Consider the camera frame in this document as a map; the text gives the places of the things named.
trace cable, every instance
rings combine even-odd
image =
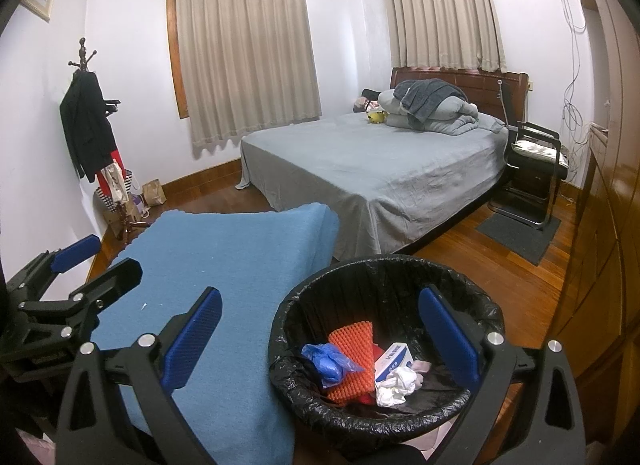
[[[593,122],[589,122],[589,124],[586,124],[586,132],[584,131],[584,119],[582,117],[582,114],[580,113],[580,109],[578,109],[577,106],[575,106],[573,103],[575,95],[575,83],[578,79],[578,76],[580,75],[580,69],[582,67],[580,48],[578,46],[578,34],[584,33],[584,31],[587,29],[587,21],[585,18],[583,26],[576,26],[571,5],[569,4],[568,0],[561,1],[562,13],[564,14],[564,19],[571,33],[572,80],[564,90],[564,103],[562,105],[562,122],[560,126],[560,135],[562,137],[564,129],[566,128],[566,133],[571,144],[567,156],[567,162],[569,165],[569,172],[570,174],[573,174],[568,183],[572,183],[575,180],[575,177],[577,177],[578,171],[580,170],[580,167],[582,165],[582,152],[589,141],[589,130],[591,124],[593,124]],[[567,198],[564,195],[562,195],[562,197],[568,199],[570,202],[573,202],[573,200]]]

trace white wall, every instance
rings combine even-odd
[[[0,253],[7,278],[40,252],[104,228],[92,186],[78,181],[71,164],[59,111],[85,7],[86,0],[54,0],[47,23],[19,6],[0,36]],[[46,297],[65,298],[88,270],[86,262],[60,275]]]
[[[561,0],[494,0],[507,66],[511,72],[529,74],[528,117],[531,122],[560,130],[564,90],[572,80],[571,35]],[[584,25],[578,0],[569,0],[577,26]],[[388,88],[391,73],[385,0],[363,0],[370,55],[372,88]],[[584,123],[593,120],[593,70],[588,32],[578,38],[582,69],[573,103]],[[563,141],[570,143],[567,133]],[[581,171],[574,180],[582,180]]]
[[[307,0],[322,112],[350,112],[368,78],[362,0]],[[166,0],[88,0],[86,35],[127,168],[167,182],[239,157],[239,140],[197,152],[178,118],[166,33]]]

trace beige curtain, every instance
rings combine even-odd
[[[394,67],[507,71],[493,0],[386,0]]]
[[[193,143],[322,114],[306,0],[176,0]]]

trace floor mat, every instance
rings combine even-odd
[[[480,223],[476,230],[537,266],[556,235],[558,226],[560,220],[551,217],[543,230],[536,230],[532,226],[496,213]]]

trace blue blanket fold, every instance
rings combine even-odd
[[[286,212],[165,212],[117,258],[143,268],[142,283],[100,314],[102,349],[159,333],[207,286],[220,290],[222,319],[187,385],[173,398],[219,465],[291,463],[294,428],[268,377],[271,321],[286,294],[332,258],[338,218],[327,206]],[[129,416],[146,423],[130,387]]]

